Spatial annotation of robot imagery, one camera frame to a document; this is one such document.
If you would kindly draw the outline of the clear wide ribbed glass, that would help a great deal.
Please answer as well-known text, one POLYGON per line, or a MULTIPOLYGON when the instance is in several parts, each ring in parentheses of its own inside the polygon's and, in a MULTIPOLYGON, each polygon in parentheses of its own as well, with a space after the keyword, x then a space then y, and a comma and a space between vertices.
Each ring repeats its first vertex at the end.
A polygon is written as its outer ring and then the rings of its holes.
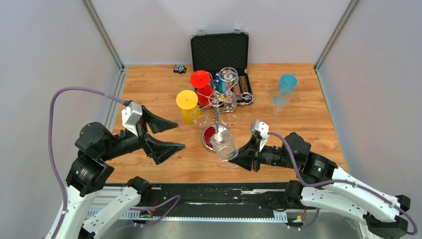
POLYGON ((212 147, 222 161, 234 159, 239 152, 232 132, 228 129, 217 131, 211 137, 212 147))

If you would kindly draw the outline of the yellow plastic wine glass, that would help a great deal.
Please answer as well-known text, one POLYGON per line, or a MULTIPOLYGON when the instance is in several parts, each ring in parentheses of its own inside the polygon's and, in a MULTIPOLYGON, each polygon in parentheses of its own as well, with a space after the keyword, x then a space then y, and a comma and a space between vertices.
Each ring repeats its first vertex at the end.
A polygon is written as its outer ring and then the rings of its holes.
POLYGON ((199 109, 198 95, 192 90, 180 91, 176 96, 176 104, 181 109, 182 120, 186 124, 195 124, 194 119, 198 117, 193 118, 193 115, 199 109))

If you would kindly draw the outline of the chrome wine glass rack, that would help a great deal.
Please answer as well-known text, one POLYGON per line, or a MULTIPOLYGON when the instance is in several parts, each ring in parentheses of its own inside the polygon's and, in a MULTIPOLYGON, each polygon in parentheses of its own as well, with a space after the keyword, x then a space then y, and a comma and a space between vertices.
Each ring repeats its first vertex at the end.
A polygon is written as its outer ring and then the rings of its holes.
MULTIPOLYGON (((249 77, 247 74, 247 71, 244 70, 242 72, 236 70, 238 72, 238 81, 233 86, 232 91, 235 93, 237 97, 237 104, 236 108, 239 106, 246 106, 250 105, 254 102, 254 96, 252 94, 249 77)), ((224 97, 216 88, 214 84, 214 78, 215 74, 210 74, 211 80, 210 85, 213 87, 213 93, 209 97, 209 104, 205 107, 201 107, 198 103, 199 109, 195 111, 194 116, 197 116, 196 114, 200 113, 202 110, 205 109, 212 109, 213 110, 213 123, 206 127, 206 129, 203 131, 201 140, 202 145, 204 148, 210 152, 215 152, 212 144, 211 144, 211 137, 214 133, 217 131, 228 129, 230 126, 234 126, 237 124, 237 117, 233 115, 235 110, 233 112, 227 111, 224 107, 223 100, 224 97)), ((208 117, 206 115, 200 115, 197 116, 197 119, 194 119, 195 124, 197 125, 203 125, 206 124, 208 121, 208 117)))

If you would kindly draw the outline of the clear champagne flute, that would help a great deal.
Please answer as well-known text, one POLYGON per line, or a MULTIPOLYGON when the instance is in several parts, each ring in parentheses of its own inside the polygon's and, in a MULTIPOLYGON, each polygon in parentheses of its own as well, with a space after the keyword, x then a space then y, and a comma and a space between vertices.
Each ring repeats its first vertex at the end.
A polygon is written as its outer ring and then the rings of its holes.
POLYGON ((281 115, 282 111, 285 108, 285 106, 288 104, 292 96, 292 91, 289 89, 280 89, 277 93, 277 95, 273 98, 273 123, 279 123, 281 121, 281 115))

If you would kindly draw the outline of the blue plastic wine glass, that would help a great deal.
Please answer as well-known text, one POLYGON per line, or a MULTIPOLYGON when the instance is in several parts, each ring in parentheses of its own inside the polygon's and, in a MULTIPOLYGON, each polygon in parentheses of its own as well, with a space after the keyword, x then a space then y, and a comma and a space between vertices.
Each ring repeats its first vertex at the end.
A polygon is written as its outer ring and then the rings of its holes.
POLYGON ((280 89, 289 89, 290 91, 294 91, 298 84, 298 79, 293 74, 284 74, 280 77, 279 83, 278 83, 278 91, 280 89))

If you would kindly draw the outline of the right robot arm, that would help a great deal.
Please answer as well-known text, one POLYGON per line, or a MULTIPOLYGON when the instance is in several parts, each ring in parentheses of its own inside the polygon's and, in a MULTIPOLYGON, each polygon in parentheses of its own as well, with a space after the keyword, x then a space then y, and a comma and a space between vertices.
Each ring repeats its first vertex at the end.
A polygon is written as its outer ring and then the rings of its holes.
POLYGON ((248 171, 262 164, 293 169, 296 180, 288 182, 280 203, 289 209, 316 208, 353 219, 383 239, 417 234, 408 214, 410 198, 388 195, 347 173, 328 158, 311 151, 310 143, 296 133, 282 138, 282 146, 265 146, 259 134, 252 135, 229 161, 248 171))

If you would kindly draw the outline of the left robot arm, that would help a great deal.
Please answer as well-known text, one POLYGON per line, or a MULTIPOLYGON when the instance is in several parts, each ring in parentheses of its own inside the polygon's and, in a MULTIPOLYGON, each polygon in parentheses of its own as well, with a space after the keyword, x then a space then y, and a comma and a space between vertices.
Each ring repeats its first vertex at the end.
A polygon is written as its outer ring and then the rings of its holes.
POLYGON ((78 156, 66 177, 63 211, 59 212, 49 231, 49 239, 98 239, 125 212, 142 206, 141 213, 152 216, 157 200, 152 197, 151 184, 141 177, 130 179, 120 194, 93 217, 88 211, 113 173, 107 161, 142 149, 156 164, 161 164, 185 146, 163 142, 153 134, 174 129, 176 122, 151 113, 134 102, 124 105, 119 134, 112 134, 103 124, 85 125, 76 140, 78 156))

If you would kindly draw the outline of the red plastic wine glass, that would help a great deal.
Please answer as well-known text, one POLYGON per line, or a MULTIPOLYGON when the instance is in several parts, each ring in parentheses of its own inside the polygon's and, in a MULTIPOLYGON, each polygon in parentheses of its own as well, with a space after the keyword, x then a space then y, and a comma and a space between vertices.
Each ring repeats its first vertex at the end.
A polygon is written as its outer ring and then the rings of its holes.
POLYGON ((204 70, 195 71, 190 77, 191 85, 196 88, 198 103, 201 107, 207 106, 209 97, 213 93, 213 87, 210 85, 210 74, 204 70))

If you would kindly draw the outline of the clear glass at rack back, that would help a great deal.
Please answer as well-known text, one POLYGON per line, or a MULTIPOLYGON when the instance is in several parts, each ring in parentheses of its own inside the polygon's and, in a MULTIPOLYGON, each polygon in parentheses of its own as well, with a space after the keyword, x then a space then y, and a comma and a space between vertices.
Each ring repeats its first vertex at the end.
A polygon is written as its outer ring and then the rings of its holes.
POLYGON ((234 68, 225 67, 220 70, 219 77, 221 81, 227 83, 227 91, 222 95, 224 107, 227 111, 233 112, 236 108, 237 97, 232 88, 238 81, 238 72, 234 68))

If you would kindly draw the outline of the small black blue toy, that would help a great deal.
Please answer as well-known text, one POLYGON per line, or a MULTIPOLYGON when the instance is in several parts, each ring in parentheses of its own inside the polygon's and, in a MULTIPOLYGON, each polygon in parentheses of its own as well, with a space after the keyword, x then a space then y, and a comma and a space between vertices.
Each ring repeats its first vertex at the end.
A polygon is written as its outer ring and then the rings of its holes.
POLYGON ((173 68, 174 73, 184 74, 186 73, 187 68, 185 65, 175 65, 173 68))

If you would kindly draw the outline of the green blue block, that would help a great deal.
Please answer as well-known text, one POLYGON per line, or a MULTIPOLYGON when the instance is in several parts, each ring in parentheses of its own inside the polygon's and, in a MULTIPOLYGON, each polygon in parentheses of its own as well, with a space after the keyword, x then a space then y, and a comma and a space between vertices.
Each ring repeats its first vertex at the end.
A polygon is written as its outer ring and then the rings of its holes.
POLYGON ((221 81, 221 83, 219 84, 219 87, 218 87, 218 91, 221 94, 224 94, 227 91, 227 83, 224 82, 224 81, 221 81))

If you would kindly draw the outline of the blue toy car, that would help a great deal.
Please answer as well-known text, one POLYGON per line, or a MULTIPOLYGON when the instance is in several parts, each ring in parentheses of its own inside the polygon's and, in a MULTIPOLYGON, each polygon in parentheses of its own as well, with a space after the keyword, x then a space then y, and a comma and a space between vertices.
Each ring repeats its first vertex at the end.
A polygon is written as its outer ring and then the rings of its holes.
POLYGON ((214 84, 215 84, 215 88, 218 90, 219 86, 221 85, 221 80, 219 77, 219 73, 215 74, 215 78, 214 78, 214 84))

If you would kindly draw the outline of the black poker chip case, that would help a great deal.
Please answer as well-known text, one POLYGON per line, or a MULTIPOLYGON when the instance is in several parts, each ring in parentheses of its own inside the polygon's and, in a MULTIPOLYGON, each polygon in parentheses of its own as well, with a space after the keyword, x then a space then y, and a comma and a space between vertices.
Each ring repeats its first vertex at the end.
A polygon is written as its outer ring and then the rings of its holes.
POLYGON ((194 72, 205 70, 215 74, 224 67, 247 71, 247 32, 194 35, 190 42, 194 72))

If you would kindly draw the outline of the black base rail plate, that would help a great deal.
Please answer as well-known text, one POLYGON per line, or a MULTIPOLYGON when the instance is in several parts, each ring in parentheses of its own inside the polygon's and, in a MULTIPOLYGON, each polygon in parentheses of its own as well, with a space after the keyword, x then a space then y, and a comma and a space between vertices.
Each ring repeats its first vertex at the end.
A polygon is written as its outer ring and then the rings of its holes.
POLYGON ((153 183, 139 208, 158 206, 156 216, 269 219, 284 210, 288 219, 301 215, 303 206, 284 200, 286 182, 153 183))

